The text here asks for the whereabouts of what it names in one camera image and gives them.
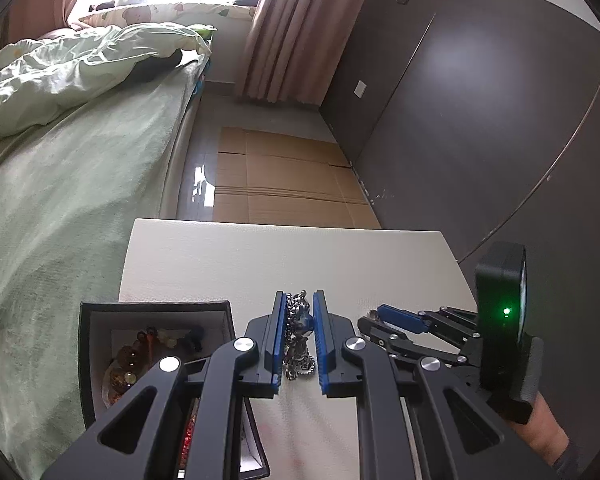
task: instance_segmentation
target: curtain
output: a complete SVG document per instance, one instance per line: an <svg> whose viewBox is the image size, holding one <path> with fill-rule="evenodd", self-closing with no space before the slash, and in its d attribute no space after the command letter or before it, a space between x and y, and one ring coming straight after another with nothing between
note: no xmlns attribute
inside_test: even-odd
<svg viewBox="0 0 600 480"><path fill-rule="evenodd" d="M9 8L9 43L37 39L56 28L69 27L69 12L76 0L13 0Z"/></svg>
<svg viewBox="0 0 600 480"><path fill-rule="evenodd" d="M239 96L320 105L364 0L260 0Z"/></svg>

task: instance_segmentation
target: tabletop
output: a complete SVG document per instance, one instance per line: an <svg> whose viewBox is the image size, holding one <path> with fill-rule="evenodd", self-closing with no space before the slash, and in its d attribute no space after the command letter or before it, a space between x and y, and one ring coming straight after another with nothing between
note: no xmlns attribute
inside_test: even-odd
<svg viewBox="0 0 600 480"><path fill-rule="evenodd" d="M360 316L382 303L417 312L475 300L439 232L327 229L137 219L120 301L229 300L238 336L270 314L277 290L323 289L328 309ZM428 334L416 343L453 347ZM315 356L314 340L309 349ZM359 476L354 399L326 399L317 376L283 379L273 400L253 399L272 480Z"/></svg>

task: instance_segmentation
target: floor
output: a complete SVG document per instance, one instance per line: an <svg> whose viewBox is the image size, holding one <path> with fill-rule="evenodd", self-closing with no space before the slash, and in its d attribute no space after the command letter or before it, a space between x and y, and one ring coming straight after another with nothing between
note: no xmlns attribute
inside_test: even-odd
<svg viewBox="0 0 600 480"><path fill-rule="evenodd" d="M205 92L189 141L178 197L178 220L212 221L218 139L223 126L335 142L317 111L236 102Z"/></svg>

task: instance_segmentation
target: human hand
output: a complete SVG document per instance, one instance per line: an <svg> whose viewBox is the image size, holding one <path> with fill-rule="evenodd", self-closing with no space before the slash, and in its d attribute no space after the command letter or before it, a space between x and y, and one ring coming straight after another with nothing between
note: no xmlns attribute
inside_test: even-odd
<svg viewBox="0 0 600 480"><path fill-rule="evenodd" d="M508 421L508 424L549 465L553 465L569 445L569 437L558 425L549 405L539 392L529 422L517 424Z"/></svg>

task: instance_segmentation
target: cardboard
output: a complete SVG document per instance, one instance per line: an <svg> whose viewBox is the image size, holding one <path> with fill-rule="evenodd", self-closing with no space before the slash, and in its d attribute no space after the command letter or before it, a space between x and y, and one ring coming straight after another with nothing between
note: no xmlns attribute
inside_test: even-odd
<svg viewBox="0 0 600 480"><path fill-rule="evenodd" d="M333 142L223 128L214 222L380 229Z"/></svg>

